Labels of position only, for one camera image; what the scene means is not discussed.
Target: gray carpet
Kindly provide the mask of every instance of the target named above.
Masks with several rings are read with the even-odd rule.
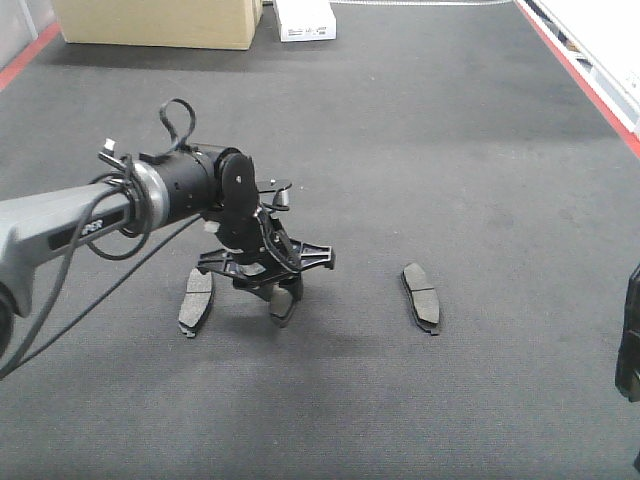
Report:
[[[281,44],[268,8],[247,52],[58,38],[0,94],[1,199],[87,182],[106,136],[160,150],[180,96],[195,139],[294,181],[292,236],[338,253],[288,328],[221,279],[187,340],[183,285],[218,245],[191,227],[0,384],[0,478],[637,478],[613,375],[638,160],[514,5],[333,9],[337,40]],[[413,324],[413,261],[439,337]],[[79,251],[45,333],[127,266]]]

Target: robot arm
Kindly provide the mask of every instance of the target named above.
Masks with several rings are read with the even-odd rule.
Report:
[[[171,102],[191,115],[182,138],[166,118]],[[301,288],[301,272],[318,265],[333,268],[330,247],[291,241],[272,215],[288,209],[290,182],[256,184],[253,162],[239,150],[188,145],[195,114],[183,100],[166,102],[160,118],[172,138],[167,152],[117,159],[115,142],[107,140],[98,157],[114,170],[96,183],[0,202],[0,357],[10,342],[14,315],[31,313],[36,268],[115,230],[144,240],[151,231],[194,215],[215,222],[224,248],[204,254],[208,262],[201,259],[198,270],[231,277],[235,288],[266,301],[283,290],[280,286],[289,294],[296,291],[281,312],[286,316],[301,298],[301,290],[290,287]],[[270,202],[262,201],[265,195]]]

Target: red floor trim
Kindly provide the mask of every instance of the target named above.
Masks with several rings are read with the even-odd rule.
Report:
[[[598,94],[591,88],[591,86],[587,83],[587,81],[580,75],[578,70],[569,62],[567,57],[565,57],[562,52],[558,49],[556,45],[547,37],[545,32],[540,28],[540,26],[531,18],[531,15],[527,10],[525,10],[518,2],[516,2],[518,8],[522,11],[525,18],[529,20],[529,23],[533,25],[540,38],[544,41],[544,43],[549,47],[549,50],[553,52],[558,61],[564,66],[564,68],[569,72],[569,74],[573,77],[575,82],[580,86],[580,88],[587,95],[589,100],[596,106],[602,116],[609,122],[611,127],[618,133],[620,138],[627,144],[627,146],[631,149],[633,153],[636,154],[638,158],[640,158],[640,138],[638,138],[635,134],[631,133],[627,128],[620,122],[618,117],[611,111],[611,109],[607,106],[607,104],[598,96]]]
[[[60,26],[53,22],[22,53],[0,71],[0,92],[16,78],[40,51],[60,32]]]

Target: black object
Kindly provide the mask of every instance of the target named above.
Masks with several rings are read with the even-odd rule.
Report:
[[[440,302],[435,287],[417,263],[410,263],[402,271],[402,283],[411,301],[416,325],[430,335],[440,335]]]
[[[629,277],[627,287],[616,387],[630,402],[640,400],[640,265]]]

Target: black cable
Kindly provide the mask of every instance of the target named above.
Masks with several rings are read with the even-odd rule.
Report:
[[[106,179],[119,179],[119,180],[125,181],[127,180],[127,177],[123,173],[110,172],[110,173],[99,175],[98,177],[94,178],[90,183],[97,183],[99,181],[103,181]],[[136,193],[140,195],[140,197],[142,197],[143,213],[141,215],[137,215],[137,216],[142,216],[145,219],[142,238],[140,238],[138,243],[133,248],[131,248],[131,250],[120,255],[107,253],[104,250],[102,250],[100,247],[98,247],[94,242],[88,242],[87,246],[89,247],[89,250],[91,250],[93,253],[95,253],[99,257],[104,258],[105,260],[117,262],[117,261],[127,260],[133,257],[136,253],[138,253],[140,250],[144,248],[147,241],[149,240],[149,237],[151,236],[152,225],[151,225],[151,215],[150,215],[151,207],[149,206],[149,203],[150,203],[149,196],[147,195],[147,192],[145,191],[145,189],[142,187],[141,180],[138,178],[138,176],[134,172],[131,172],[131,178],[129,180],[134,185]]]
[[[71,260],[73,259],[73,254],[78,248],[78,242],[80,241],[80,235],[82,233],[82,229],[91,218],[93,210],[105,198],[115,195],[116,193],[120,193],[121,191],[122,191],[122,187],[118,186],[110,190],[107,190],[106,192],[101,193],[100,195],[96,196],[96,198],[94,198],[91,201],[91,203],[87,205],[85,209],[82,211],[82,214],[80,215],[76,229],[74,230],[73,236],[71,237],[71,241],[69,242],[69,245],[67,247],[67,251],[64,254],[62,264],[60,265],[60,269],[58,270],[58,275],[56,276],[56,280],[53,284],[51,292],[49,293],[49,296],[47,297],[47,300],[45,301],[44,306],[36,316],[36,319],[34,320],[34,323],[31,326],[31,329],[27,333],[27,336],[25,337],[23,342],[20,344],[18,349],[15,351],[13,356],[9,359],[9,361],[2,367],[2,369],[0,369],[0,380],[5,378],[7,375],[9,375],[11,372],[13,372],[17,368],[18,362],[20,362],[20,360],[22,359],[24,354],[27,352],[29,347],[31,347],[31,344],[33,343],[36,336],[40,332],[40,329],[42,328],[42,325],[44,324],[45,320],[49,316],[49,313],[51,313],[53,306],[58,300],[60,291],[62,290],[62,285],[64,284],[67,278],[67,274],[69,273]]]
[[[158,253],[158,251],[162,247],[164,247],[167,243],[169,243],[171,240],[173,240],[175,237],[177,237],[180,233],[182,233],[188,227],[193,225],[199,219],[200,219],[200,217],[198,216],[198,217],[192,218],[191,220],[185,222],[180,228],[175,230],[171,235],[169,235],[162,242],[160,242],[158,245],[156,245],[149,253],[147,253],[144,257],[142,257],[131,268],[131,270],[129,270],[122,277],[120,277],[120,279],[116,283],[114,283],[105,293],[100,295],[100,297],[98,297],[93,303],[91,303],[91,305],[89,305],[87,308],[85,308],[76,318],[74,318],[73,321],[69,325],[64,327],[60,332],[58,332],[56,335],[54,335],[50,340],[48,340],[44,345],[39,347],[33,353],[29,354],[29,356],[25,357],[21,362],[19,362],[15,366],[15,368],[13,370],[23,366],[25,363],[27,363],[27,362],[29,362],[31,360],[33,360],[35,357],[37,357],[42,352],[44,352],[47,348],[49,348],[51,345],[53,345],[53,343],[58,341],[60,339],[60,337],[62,337],[65,333],[67,333],[69,330],[71,330],[73,327],[75,327],[80,322],[80,320],[82,320],[84,317],[86,317],[94,308],[96,308],[98,305],[100,305],[109,295],[111,295],[118,287],[120,287],[120,285],[122,285],[125,281],[127,281],[129,279],[129,277],[131,277],[131,275],[133,275],[136,272],[136,270],[138,270],[152,256],[154,256],[156,253]]]

